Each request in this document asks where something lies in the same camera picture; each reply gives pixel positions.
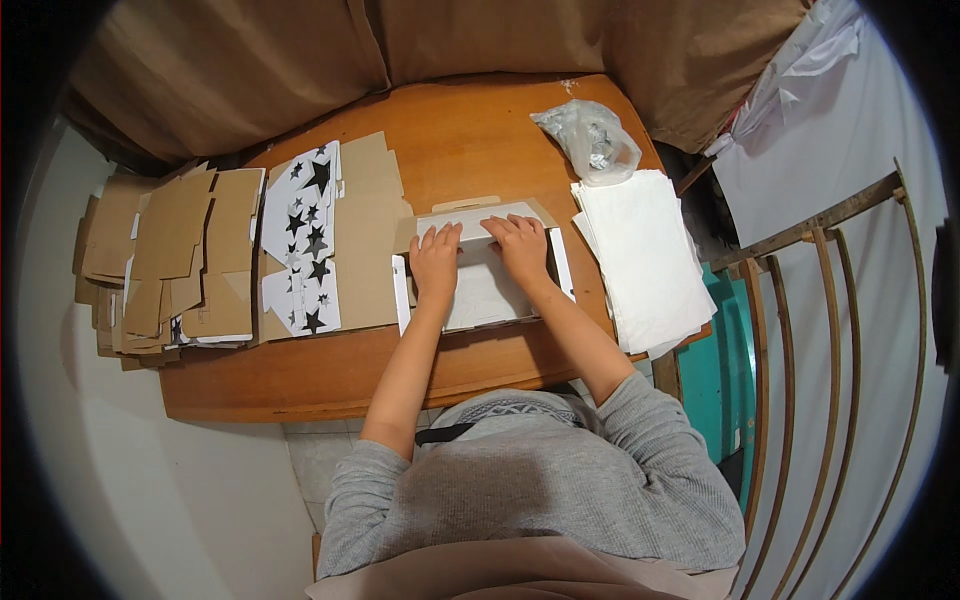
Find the wooden table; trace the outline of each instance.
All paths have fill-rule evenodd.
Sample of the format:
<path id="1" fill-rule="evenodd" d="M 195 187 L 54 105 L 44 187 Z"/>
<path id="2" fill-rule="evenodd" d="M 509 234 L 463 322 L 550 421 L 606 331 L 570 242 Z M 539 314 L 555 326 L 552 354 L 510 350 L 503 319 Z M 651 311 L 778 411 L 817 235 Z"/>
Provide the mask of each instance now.
<path id="1" fill-rule="evenodd" d="M 496 195 L 537 198 L 561 224 L 577 303 L 613 336 L 596 261 L 570 219 L 578 178 L 560 147 L 530 120 L 571 98 L 595 100 L 622 120 L 643 157 L 663 169 L 634 107 L 604 75 L 493 74 L 415 84 L 366 98 L 308 132 L 275 144 L 247 166 L 271 167 L 323 145 L 384 131 L 415 213 L 434 204 Z M 685 343 L 707 337 L 709 324 Z M 167 416 L 182 420 L 284 421 L 362 417 L 396 347 L 396 325 L 287 340 L 243 350 L 187 348 L 160 370 Z M 640 354 L 633 360 L 645 358 Z M 537 389 L 577 377 L 543 323 L 443 336 L 424 407 L 491 389 Z"/>

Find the sleeve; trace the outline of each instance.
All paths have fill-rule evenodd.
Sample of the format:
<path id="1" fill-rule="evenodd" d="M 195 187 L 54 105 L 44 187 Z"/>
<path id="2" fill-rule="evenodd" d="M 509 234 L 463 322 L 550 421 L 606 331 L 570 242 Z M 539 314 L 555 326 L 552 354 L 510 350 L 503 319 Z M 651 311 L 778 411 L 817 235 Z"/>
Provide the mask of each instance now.
<path id="1" fill-rule="evenodd" d="M 410 461 L 370 440 L 357 442 L 353 453 L 337 465 L 333 491 L 324 505 L 318 580 L 373 562 L 396 480 L 409 467 Z"/>
<path id="2" fill-rule="evenodd" d="M 685 536 L 703 542 L 712 568 L 736 564 L 746 547 L 743 515 L 680 402 L 637 372 L 598 414 L 607 441 L 633 457 L 645 476 L 644 490 L 669 505 L 667 513 L 676 516 Z"/>

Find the black strap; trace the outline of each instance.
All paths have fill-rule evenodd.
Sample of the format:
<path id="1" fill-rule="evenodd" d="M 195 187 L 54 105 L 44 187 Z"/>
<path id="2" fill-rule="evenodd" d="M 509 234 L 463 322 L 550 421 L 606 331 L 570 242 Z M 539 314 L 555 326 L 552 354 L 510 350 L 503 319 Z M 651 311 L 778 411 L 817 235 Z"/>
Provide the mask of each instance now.
<path id="1" fill-rule="evenodd" d="M 476 423 L 457 423 L 449 427 L 437 427 L 436 429 L 423 429 L 414 435 L 414 444 L 439 444 L 443 442 L 453 442 L 467 432 Z"/>

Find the open box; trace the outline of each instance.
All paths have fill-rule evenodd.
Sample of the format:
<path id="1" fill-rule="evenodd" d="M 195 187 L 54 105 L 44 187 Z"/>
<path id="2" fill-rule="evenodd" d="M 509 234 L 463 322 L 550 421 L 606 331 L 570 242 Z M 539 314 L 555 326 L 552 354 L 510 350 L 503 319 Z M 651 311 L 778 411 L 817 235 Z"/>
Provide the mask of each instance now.
<path id="1" fill-rule="evenodd" d="M 414 235 L 423 235 L 431 226 L 441 228 L 447 222 L 463 223 L 464 230 L 460 236 L 463 252 L 457 256 L 457 289 L 444 333 L 523 323 L 540 317 L 511 279 L 500 257 L 490 249 L 490 243 L 495 239 L 480 226 L 480 221 L 494 215 L 535 217 L 543 223 L 547 239 L 547 272 L 574 300 L 573 280 L 560 227 L 535 199 L 502 203 L 497 196 L 487 196 L 438 204 L 433 208 L 431 213 L 401 219 L 396 226 L 394 291 L 401 335 L 410 322 L 411 307 L 416 306 L 417 301 L 416 286 L 407 267 L 410 240 Z"/>

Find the woman's left hand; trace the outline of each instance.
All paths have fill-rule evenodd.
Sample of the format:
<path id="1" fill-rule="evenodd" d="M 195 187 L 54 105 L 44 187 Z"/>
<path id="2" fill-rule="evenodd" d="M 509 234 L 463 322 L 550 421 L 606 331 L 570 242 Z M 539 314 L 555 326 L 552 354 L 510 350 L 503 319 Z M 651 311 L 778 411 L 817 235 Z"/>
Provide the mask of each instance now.
<path id="1" fill-rule="evenodd" d="M 444 310 L 457 288 L 457 253 L 464 225 L 447 223 L 439 231 L 431 227 L 410 240 L 410 271 L 420 291 L 417 303 L 437 303 Z"/>

